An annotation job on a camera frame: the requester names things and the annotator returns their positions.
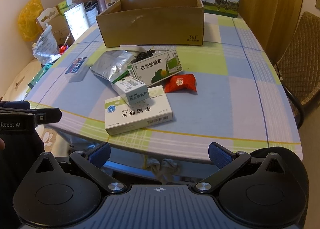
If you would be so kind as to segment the blue label plastic case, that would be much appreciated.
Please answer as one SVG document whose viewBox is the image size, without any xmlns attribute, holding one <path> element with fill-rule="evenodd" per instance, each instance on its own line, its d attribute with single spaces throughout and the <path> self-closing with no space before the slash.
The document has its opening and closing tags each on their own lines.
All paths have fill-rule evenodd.
<svg viewBox="0 0 320 229">
<path fill-rule="evenodd" d="M 80 67 L 84 64 L 87 57 L 79 57 L 75 59 L 71 65 L 66 70 L 65 74 L 74 74 L 77 73 L 80 69 Z"/>
</svg>

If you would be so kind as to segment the large white medicine box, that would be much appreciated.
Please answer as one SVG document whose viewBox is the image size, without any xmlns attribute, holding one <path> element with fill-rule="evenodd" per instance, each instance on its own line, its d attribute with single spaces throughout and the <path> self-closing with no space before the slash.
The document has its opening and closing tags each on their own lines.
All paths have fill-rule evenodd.
<svg viewBox="0 0 320 229">
<path fill-rule="evenodd" d="M 117 96 L 105 100 L 105 129 L 108 135 L 146 128 L 173 119 L 163 86 L 148 89 L 150 97 L 130 106 Z"/>
</svg>

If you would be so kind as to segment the silver foil pouch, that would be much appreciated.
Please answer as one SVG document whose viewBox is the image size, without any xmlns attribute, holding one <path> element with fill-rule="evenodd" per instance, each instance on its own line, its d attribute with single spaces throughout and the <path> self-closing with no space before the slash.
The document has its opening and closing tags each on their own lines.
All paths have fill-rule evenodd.
<svg viewBox="0 0 320 229">
<path fill-rule="evenodd" d="M 136 61 L 133 53 L 126 50 L 110 50 L 101 54 L 99 59 L 91 66 L 96 76 L 116 83 L 127 75 L 127 67 Z"/>
</svg>

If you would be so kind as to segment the small white medicine box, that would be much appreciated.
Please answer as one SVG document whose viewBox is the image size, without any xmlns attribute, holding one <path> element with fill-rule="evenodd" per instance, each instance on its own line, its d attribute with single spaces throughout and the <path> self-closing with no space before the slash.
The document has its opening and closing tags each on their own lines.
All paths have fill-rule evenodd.
<svg viewBox="0 0 320 229">
<path fill-rule="evenodd" d="M 148 99 L 148 87 L 142 81 L 126 76 L 116 83 L 111 83 L 114 91 L 130 106 Z"/>
</svg>

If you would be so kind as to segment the red candy packet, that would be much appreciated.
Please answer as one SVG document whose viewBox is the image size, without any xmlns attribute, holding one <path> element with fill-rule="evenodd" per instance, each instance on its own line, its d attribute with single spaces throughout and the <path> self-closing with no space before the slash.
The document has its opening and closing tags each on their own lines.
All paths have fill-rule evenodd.
<svg viewBox="0 0 320 229">
<path fill-rule="evenodd" d="M 174 75 L 165 83 L 164 86 L 164 91 L 166 93 L 180 91 L 183 89 L 197 92 L 196 79 L 193 74 Z"/>
</svg>

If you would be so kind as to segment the green white medicine box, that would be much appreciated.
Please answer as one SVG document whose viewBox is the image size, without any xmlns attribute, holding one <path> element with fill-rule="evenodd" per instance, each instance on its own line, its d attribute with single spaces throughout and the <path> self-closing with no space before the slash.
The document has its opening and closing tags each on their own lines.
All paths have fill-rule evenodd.
<svg viewBox="0 0 320 229">
<path fill-rule="evenodd" d="M 127 70 L 130 76 L 151 87 L 180 73 L 183 68 L 177 51 L 173 49 L 128 65 Z"/>
</svg>

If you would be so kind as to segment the clear plastic bag with hook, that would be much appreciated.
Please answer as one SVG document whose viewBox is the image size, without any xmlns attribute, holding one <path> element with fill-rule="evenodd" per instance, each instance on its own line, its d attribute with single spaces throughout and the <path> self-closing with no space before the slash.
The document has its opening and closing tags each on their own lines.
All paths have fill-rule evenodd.
<svg viewBox="0 0 320 229">
<path fill-rule="evenodd" d="M 152 50 L 155 51 L 155 54 L 161 54 L 168 50 L 176 49 L 175 45 L 159 45 L 159 46 L 153 46 Z"/>
</svg>

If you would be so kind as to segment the white power adapter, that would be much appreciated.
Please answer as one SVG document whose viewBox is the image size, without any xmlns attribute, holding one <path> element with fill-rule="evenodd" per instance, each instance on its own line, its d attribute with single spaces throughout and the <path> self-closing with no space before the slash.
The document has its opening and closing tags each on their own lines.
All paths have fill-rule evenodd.
<svg viewBox="0 0 320 229">
<path fill-rule="evenodd" d="M 142 46 L 137 46 L 137 45 L 120 45 L 119 48 L 121 50 L 126 50 L 126 51 L 134 51 L 134 52 L 146 52 L 146 50 Z"/>
</svg>

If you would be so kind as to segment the silver printed plastic bag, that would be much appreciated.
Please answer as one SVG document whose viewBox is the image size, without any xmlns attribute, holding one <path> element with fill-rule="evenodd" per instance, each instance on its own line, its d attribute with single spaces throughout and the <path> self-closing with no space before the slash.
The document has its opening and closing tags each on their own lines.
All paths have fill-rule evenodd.
<svg viewBox="0 0 320 229">
<path fill-rule="evenodd" d="M 33 44 L 33 56 L 41 65 L 52 63 L 60 58 L 57 41 L 52 34 L 52 26 L 48 26 L 40 35 L 36 43 Z"/>
</svg>

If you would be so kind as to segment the yellow plastic bag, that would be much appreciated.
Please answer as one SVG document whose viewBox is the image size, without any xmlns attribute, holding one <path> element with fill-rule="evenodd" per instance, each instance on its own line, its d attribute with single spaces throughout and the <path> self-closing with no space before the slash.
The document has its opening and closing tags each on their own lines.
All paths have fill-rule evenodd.
<svg viewBox="0 0 320 229">
<path fill-rule="evenodd" d="M 17 20 L 18 31 L 25 42 L 34 41 L 41 33 L 37 18 L 43 12 L 41 0 L 30 0 L 20 11 Z"/>
</svg>

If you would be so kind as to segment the checkered tablecloth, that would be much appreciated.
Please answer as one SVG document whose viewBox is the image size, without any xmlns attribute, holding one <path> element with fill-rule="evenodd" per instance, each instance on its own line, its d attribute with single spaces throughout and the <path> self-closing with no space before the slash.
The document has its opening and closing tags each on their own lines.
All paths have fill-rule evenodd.
<svg viewBox="0 0 320 229">
<path fill-rule="evenodd" d="M 67 69 L 78 58 L 93 63 L 106 47 L 97 25 L 90 27 L 39 80 L 27 96 L 35 108 L 62 112 L 52 128 L 113 147 L 171 159 L 207 162 L 217 142 L 233 152 L 284 147 L 302 157 L 295 118 L 278 76 L 253 33 L 240 18 L 207 14 L 204 44 L 178 46 L 182 68 L 196 78 L 196 93 L 168 94 L 173 119 L 109 136 L 104 102 L 115 93 L 87 70 L 73 82 Z"/>
</svg>

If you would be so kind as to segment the white paper bag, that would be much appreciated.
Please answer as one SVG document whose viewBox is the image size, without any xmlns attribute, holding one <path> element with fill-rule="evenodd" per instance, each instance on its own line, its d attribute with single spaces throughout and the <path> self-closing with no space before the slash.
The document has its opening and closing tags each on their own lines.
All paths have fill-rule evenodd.
<svg viewBox="0 0 320 229">
<path fill-rule="evenodd" d="M 65 17 L 74 40 L 77 40 L 89 28 L 83 3 L 66 11 Z"/>
</svg>

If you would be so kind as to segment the brown quilted chair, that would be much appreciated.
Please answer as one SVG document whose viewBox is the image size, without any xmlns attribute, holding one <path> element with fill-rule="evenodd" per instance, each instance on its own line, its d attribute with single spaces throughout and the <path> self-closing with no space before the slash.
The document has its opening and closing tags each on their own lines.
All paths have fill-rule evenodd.
<svg viewBox="0 0 320 229">
<path fill-rule="evenodd" d="M 297 128 L 304 108 L 319 94 L 319 17 L 306 11 L 282 57 L 274 65 Z"/>
</svg>

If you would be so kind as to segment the brown cardboard box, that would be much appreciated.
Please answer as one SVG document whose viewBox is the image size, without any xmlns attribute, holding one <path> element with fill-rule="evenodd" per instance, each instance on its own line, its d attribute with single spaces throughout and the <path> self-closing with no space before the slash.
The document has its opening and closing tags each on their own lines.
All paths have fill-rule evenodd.
<svg viewBox="0 0 320 229">
<path fill-rule="evenodd" d="M 97 16 L 107 47 L 121 45 L 201 46 L 201 0 L 119 0 Z"/>
</svg>

